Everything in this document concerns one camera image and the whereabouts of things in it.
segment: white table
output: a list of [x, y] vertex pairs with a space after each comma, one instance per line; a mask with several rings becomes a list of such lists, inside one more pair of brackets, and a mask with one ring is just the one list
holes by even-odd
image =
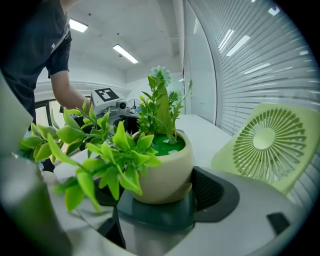
[[[204, 168], [211, 167], [213, 155], [231, 138], [221, 129], [196, 115], [181, 115], [180, 119], [177, 120], [176, 126], [177, 129], [183, 130], [191, 141], [195, 160], [194, 165]], [[87, 158], [87, 151], [79, 152], [72, 158], [82, 163]], [[76, 167], [63, 163], [55, 168], [54, 174], [62, 182], [66, 178], [74, 176], [75, 170]], [[234, 177], [230, 173], [208, 171], [223, 179], [229, 179], [235, 185], [237, 184], [238, 177]], [[54, 183], [54, 177], [49, 177], [48, 179], [51, 179], [51, 183], [48, 183], [50, 190], [53, 186], [52, 183]], [[138, 227], [120, 219], [120, 226], [126, 240], [127, 249], [139, 256], [164, 254], [166, 256], [206, 256], [215, 253], [217, 255], [231, 256], [248, 255], [260, 248], [264, 248], [264, 252], [272, 255], [281, 245], [277, 241], [280, 238], [283, 240], [283, 237], [292, 235], [293, 227], [283, 232], [287, 234], [286, 236], [281, 234], [277, 239], [274, 239], [276, 236], [265, 218], [266, 211], [273, 213], [281, 210], [286, 213], [289, 221], [294, 223], [298, 219], [298, 210], [286, 198], [277, 198], [279, 195], [276, 190], [270, 192], [268, 185], [261, 185], [256, 181], [257, 183], [253, 185], [254, 189], [260, 190], [263, 192], [262, 194], [265, 194], [265, 197], [262, 196], [262, 202], [259, 201], [261, 197], [256, 196], [255, 193], [246, 192], [246, 182], [251, 182], [250, 179], [243, 179], [244, 182], [242, 180], [237, 186], [240, 190], [240, 203], [237, 209], [221, 222], [195, 224], [190, 233], [189, 230], [186, 230], [172, 236], [166, 236], [161, 232]], [[274, 202], [270, 201], [273, 196], [277, 198]], [[50, 192], [50, 197], [62, 228], [66, 230], [67, 235], [75, 246], [74, 255], [88, 255], [89, 253], [90, 255], [132, 255], [130, 252], [118, 248], [95, 231], [106, 219], [112, 216], [112, 207], [102, 207], [103, 214], [97, 214], [91, 202], [85, 198], [76, 210], [72, 213], [67, 213], [63, 197], [52, 192]], [[268, 247], [268, 243], [271, 242], [277, 246]]]

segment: potted plant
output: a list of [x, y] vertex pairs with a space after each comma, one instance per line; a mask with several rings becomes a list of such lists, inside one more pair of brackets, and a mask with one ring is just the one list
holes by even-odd
[[176, 120], [179, 117], [182, 102], [192, 89], [178, 100], [178, 94], [168, 95], [166, 80], [162, 68], [154, 75], [148, 76], [152, 94], [142, 92], [141, 112], [138, 119], [139, 132], [133, 140], [139, 143], [144, 136], [153, 136], [150, 148], [152, 153], [162, 162], [158, 166], [144, 166], [139, 175], [142, 194], [134, 193], [135, 199], [147, 204], [165, 204], [178, 201], [191, 189], [191, 172], [193, 165], [192, 146], [183, 132], [177, 131]]
[[[132, 137], [125, 133], [123, 122], [119, 122], [117, 129], [109, 124], [110, 112], [97, 119], [93, 106], [90, 107], [89, 115], [85, 114], [86, 108], [86, 102], [83, 103], [83, 111], [64, 108], [65, 126], [62, 128], [57, 125], [51, 112], [53, 126], [45, 127], [32, 123], [31, 136], [20, 140], [23, 156], [31, 158], [34, 162], [43, 161], [51, 156], [53, 163], [57, 159], [62, 163], [78, 167], [76, 177], [70, 177], [65, 183], [55, 188], [56, 193], [64, 194], [68, 211], [75, 209], [84, 196], [90, 198], [94, 208], [99, 211], [99, 204], [95, 197], [94, 177], [101, 177], [99, 188], [108, 185], [116, 200], [119, 200], [119, 185], [141, 195], [138, 172], [145, 170], [145, 167], [161, 164], [155, 157], [154, 150], [150, 148], [153, 135], [141, 136], [139, 142], [135, 144]], [[83, 116], [85, 125], [80, 127], [70, 114]], [[84, 127], [92, 125], [98, 129], [92, 129], [90, 134], [83, 132]], [[86, 144], [88, 159], [82, 164], [71, 159], [69, 155], [89, 138], [92, 140]], [[65, 153], [61, 150], [64, 143], [68, 144]], [[116, 149], [111, 148], [110, 144], [116, 146]], [[102, 160], [90, 158], [92, 152], [100, 155]]]
[[[119, 200], [120, 197], [119, 186], [133, 191], [139, 201], [151, 204], [173, 202], [180, 199], [176, 195], [179, 194], [181, 197], [190, 190], [189, 176], [193, 168], [192, 149], [188, 138], [176, 131], [175, 126], [184, 98], [178, 102], [175, 92], [168, 96], [161, 72], [157, 77], [149, 76], [148, 79], [152, 96], [148, 96], [150, 101], [143, 99], [141, 116], [138, 120], [140, 132], [133, 137], [125, 132], [122, 121], [117, 128], [110, 125], [110, 112], [97, 119], [91, 105], [87, 115], [85, 101], [82, 110], [63, 109], [65, 122], [63, 127], [57, 125], [51, 111], [53, 126], [45, 127], [32, 123], [31, 135], [20, 140], [22, 155], [36, 163], [51, 157], [53, 163], [59, 160], [62, 163], [77, 166], [75, 177], [70, 177], [65, 183], [55, 187], [56, 193], [64, 194], [68, 211], [75, 209], [84, 196], [92, 201], [97, 211], [100, 210], [95, 197], [95, 177], [101, 178], [99, 188], [108, 186], [115, 200]], [[80, 127], [70, 114], [83, 117], [85, 125]], [[89, 134], [83, 131], [87, 126], [94, 127]], [[167, 145], [172, 149], [169, 150], [169, 155], [155, 150], [155, 148], [161, 149], [164, 136], [168, 139]], [[69, 156], [88, 139], [91, 139], [85, 146], [88, 159], [80, 164]], [[63, 144], [68, 145], [66, 152], [61, 150]], [[90, 158], [92, 152], [97, 153], [101, 159]], [[162, 179], [157, 180], [161, 172]], [[150, 183], [154, 183], [154, 191], [162, 195], [162, 198], [156, 197], [154, 192], [149, 191]], [[160, 190], [167, 190], [170, 193], [164, 194], [159, 192]], [[145, 200], [145, 197], [141, 197], [143, 193], [150, 193], [146, 198], [154, 196], [157, 201]]]

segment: desk fan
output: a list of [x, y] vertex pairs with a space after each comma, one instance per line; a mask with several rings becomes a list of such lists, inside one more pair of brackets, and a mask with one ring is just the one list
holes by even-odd
[[259, 104], [244, 127], [212, 159], [212, 167], [266, 182], [286, 194], [305, 171], [320, 142], [313, 109]]

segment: white wall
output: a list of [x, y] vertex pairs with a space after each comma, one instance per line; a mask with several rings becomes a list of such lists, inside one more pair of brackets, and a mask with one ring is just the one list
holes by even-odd
[[173, 9], [179, 37], [180, 64], [181, 70], [183, 70], [185, 55], [185, 15], [183, 0], [173, 0]]
[[193, 82], [191, 109], [213, 124], [216, 123], [217, 84], [215, 66], [208, 43], [197, 15], [185, 5], [185, 58], [188, 60], [190, 78]]
[[[109, 66], [91, 58], [80, 59], [71, 54], [69, 59], [70, 81], [95, 82], [123, 87], [125, 85], [125, 73], [120, 69]], [[46, 68], [41, 72], [38, 82], [48, 82]]]
[[128, 87], [128, 83], [146, 78], [150, 74], [150, 70], [158, 65], [166, 67], [170, 73], [181, 73], [182, 75], [179, 55], [173, 58], [164, 57], [153, 59], [144, 65], [137, 63], [135, 66], [128, 69], [125, 74], [125, 87]]
[[[89, 96], [91, 90], [105, 87], [112, 88], [124, 98], [129, 93], [125, 88], [125, 73], [98, 60], [88, 57], [80, 59], [72, 54], [69, 59], [69, 71], [71, 85], [84, 96]], [[34, 96], [36, 102], [54, 99], [46, 68], [38, 77]]]

